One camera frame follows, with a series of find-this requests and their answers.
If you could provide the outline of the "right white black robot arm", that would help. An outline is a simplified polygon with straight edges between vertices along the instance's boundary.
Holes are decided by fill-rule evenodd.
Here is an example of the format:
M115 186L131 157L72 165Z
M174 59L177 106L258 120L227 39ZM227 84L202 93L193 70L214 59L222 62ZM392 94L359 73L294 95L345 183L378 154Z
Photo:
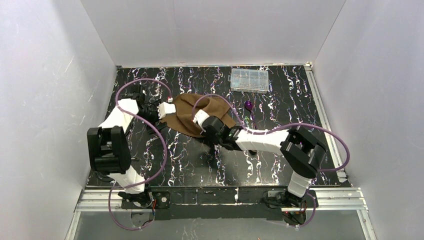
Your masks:
M228 127L215 116L198 125L202 136L229 151L263 151L285 158L292 168L291 179L284 193L267 201L270 206L301 207L327 155L324 144L302 126L276 131L244 129L239 125Z

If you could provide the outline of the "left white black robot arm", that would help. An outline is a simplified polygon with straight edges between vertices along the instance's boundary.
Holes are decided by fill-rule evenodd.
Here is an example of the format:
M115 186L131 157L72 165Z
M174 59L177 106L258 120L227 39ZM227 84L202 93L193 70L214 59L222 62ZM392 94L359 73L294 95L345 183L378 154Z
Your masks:
M159 100L151 100L148 97L144 87L131 86L118 97L118 105L125 107L126 111L122 112L115 106L104 122L87 131L91 170L124 187L118 195L141 208L149 207L154 200L148 184L144 183L145 178L132 166L127 133L136 116L150 122L150 125L146 126L149 134L159 132L159 103Z

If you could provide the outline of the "brown burlap napkin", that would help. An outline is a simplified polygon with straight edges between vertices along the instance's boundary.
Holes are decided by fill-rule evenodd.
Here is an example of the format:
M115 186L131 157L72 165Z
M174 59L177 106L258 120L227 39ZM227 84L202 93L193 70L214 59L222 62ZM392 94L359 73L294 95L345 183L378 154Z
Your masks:
M202 137L201 127L194 123L198 111L217 117L229 128L236 125L228 114L229 104L217 96L204 97L195 93L182 93L173 98L172 104L175 106L175 113L166 114L159 122L186 136Z

